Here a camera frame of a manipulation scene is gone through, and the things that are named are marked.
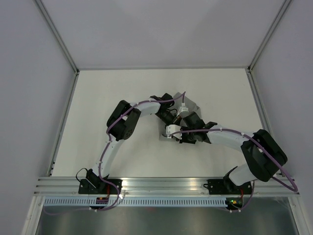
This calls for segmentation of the grey cloth napkin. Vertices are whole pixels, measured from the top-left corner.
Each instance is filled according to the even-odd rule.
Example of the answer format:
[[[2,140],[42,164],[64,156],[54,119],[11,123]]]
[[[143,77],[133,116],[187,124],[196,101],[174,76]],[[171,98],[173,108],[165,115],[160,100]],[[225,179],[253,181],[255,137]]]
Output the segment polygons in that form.
[[[178,110],[178,108],[182,102],[181,99],[179,98],[176,101],[161,104],[161,107],[160,107],[161,109],[156,114],[156,116],[159,118],[158,132],[159,132],[159,140],[160,141],[169,141],[170,140],[170,139],[168,139],[162,135],[165,132],[166,125],[160,119],[160,112],[163,110],[169,110],[172,114],[177,115],[177,110]],[[190,100],[187,97],[184,98],[184,103],[189,108],[189,112],[188,113],[182,113],[181,115],[179,115],[180,117],[182,117],[182,121],[181,121],[182,130],[187,130],[187,128],[196,128],[197,127],[196,122],[199,122],[201,119],[201,109],[195,102],[193,102],[192,100]]]

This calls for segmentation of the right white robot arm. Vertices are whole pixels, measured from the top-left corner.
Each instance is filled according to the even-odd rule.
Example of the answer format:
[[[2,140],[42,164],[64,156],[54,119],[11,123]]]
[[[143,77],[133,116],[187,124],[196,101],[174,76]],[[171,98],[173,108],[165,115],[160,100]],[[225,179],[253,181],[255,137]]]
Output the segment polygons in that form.
[[[220,144],[242,153],[245,163],[232,168],[223,177],[223,187],[228,193],[235,193],[245,183],[260,180],[269,181],[288,158],[268,131],[240,132],[225,128],[216,122],[204,123],[197,113],[183,118],[184,126],[169,125],[166,135],[183,143],[205,142]]]

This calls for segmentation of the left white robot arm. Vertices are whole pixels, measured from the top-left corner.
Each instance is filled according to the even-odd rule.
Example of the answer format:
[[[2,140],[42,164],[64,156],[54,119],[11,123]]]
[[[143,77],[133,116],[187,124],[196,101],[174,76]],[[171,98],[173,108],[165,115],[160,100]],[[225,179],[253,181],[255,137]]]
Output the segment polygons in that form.
[[[147,115],[157,115],[164,123],[171,123],[175,117],[167,110],[176,100],[184,103],[185,93],[173,98],[169,94],[162,97],[151,96],[147,100],[130,104],[125,100],[118,103],[107,121],[106,146],[94,167],[87,170],[79,190],[85,194],[104,194],[113,183],[108,181],[112,162],[125,140],[133,134],[138,120]]]

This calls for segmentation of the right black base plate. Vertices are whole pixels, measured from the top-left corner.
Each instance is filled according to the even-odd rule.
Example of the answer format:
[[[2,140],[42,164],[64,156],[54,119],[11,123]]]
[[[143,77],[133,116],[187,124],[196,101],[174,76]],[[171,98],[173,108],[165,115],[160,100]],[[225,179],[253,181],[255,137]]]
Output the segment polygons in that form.
[[[252,184],[250,182],[236,186],[232,182],[223,179],[208,179],[203,187],[209,191],[210,195],[249,195],[252,193]]]

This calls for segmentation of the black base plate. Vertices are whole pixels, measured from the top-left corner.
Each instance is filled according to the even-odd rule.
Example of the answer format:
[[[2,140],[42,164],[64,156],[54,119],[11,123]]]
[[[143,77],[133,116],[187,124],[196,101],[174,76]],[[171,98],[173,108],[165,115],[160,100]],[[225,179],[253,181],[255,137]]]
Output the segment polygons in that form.
[[[88,195],[100,195],[100,194],[117,194],[117,189],[122,189],[122,180],[120,179],[109,179],[109,182],[114,184],[104,183],[101,181],[99,186],[92,185],[87,179],[82,179],[80,181],[78,194],[88,194]]]
[[[203,187],[209,191],[210,195],[249,195],[252,193],[252,184],[250,182],[236,186],[232,182],[223,179],[208,179]]]

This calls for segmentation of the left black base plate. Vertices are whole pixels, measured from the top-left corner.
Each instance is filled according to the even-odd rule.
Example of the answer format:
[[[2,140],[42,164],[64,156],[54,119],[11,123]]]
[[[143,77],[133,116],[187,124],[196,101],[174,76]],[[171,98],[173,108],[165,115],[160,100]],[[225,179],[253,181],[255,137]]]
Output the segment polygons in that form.
[[[87,179],[82,179],[80,181],[78,194],[88,194],[88,195],[100,195],[100,194],[117,194],[117,189],[122,189],[122,180],[120,179],[109,179],[109,182],[114,184],[104,183],[101,181],[99,186],[92,185]]]

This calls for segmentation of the aluminium mounting rail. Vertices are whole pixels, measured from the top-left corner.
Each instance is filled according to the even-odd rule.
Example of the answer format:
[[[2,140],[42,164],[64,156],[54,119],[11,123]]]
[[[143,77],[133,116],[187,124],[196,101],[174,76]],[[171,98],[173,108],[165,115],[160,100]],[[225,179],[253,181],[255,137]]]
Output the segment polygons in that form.
[[[201,197],[208,196],[203,184],[221,177],[120,177],[121,194],[129,197]],[[33,189],[34,196],[78,196],[80,183],[75,177],[40,177]],[[255,181],[256,197],[297,197],[293,192],[271,179]]]

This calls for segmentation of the right aluminium frame post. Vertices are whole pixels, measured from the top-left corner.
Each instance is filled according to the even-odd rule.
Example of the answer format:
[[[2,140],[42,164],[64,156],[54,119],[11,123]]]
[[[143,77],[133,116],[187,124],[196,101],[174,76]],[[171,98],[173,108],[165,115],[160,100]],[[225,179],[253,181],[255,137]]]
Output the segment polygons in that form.
[[[282,21],[284,15],[286,14],[286,12],[288,11],[290,5],[293,3],[293,0],[284,0],[282,5],[280,6],[277,14],[275,15],[269,29],[267,30],[264,38],[262,39],[256,53],[254,54],[250,64],[247,66],[246,71],[251,73],[251,71],[253,70],[253,68],[256,66],[259,58],[261,57],[263,51],[265,50],[267,44],[269,43],[269,41],[271,40],[273,34],[275,33],[275,31],[277,30],[280,22]]]

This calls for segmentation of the aluminium frame post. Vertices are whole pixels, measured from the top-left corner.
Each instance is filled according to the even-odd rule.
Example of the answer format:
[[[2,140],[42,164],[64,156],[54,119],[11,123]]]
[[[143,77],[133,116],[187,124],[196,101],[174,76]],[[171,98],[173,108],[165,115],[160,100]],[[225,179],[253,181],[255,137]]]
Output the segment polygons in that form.
[[[61,49],[63,55],[65,56],[66,61],[70,65],[71,69],[73,70],[74,74],[77,75],[79,73],[79,69],[76,66],[64,40],[62,39],[59,30],[57,29],[51,15],[49,14],[44,2],[42,0],[33,0],[35,6],[37,7],[38,11],[40,12],[41,16],[43,17],[48,29],[52,33],[54,39],[56,40],[59,48]]]
[[[282,21],[284,15],[286,14],[286,12],[288,11],[290,5],[293,3],[293,0],[284,0],[282,5],[280,6],[277,14],[275,15],[269,29],[267,30],[264,38],[262,39],[256,53],[254,54],[250,64],[247,66],[246,71],[251,73],[251,71],[253,70],[253,68],[256,66],[259,58],[261,57],[263,51],[265,50],[267,44],[269,43],[269,41],[271,40],[273,34],[275,33],[275,31],[277,30],[280,22]]]

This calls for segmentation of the left aluminium frame post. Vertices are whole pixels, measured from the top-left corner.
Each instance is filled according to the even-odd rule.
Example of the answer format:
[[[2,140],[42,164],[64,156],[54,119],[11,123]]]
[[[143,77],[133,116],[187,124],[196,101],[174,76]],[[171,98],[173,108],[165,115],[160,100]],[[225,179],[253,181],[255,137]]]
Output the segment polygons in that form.
[[[77,75],[79,73],[79,69],[76,66],[64,40],[62,39],[59,30],[57,29],[51,15],[49,14],[44,2],[42,0],[33,0],[35,6],[37,7],[38,11],[40,12],[41,16],[43,17],[48,29],[52,33],[54,39],[56,40],[59,48],[61,49],[63,55],[65,56],[66,61],[70,65],[71,69],[73,70],[74,74]]]

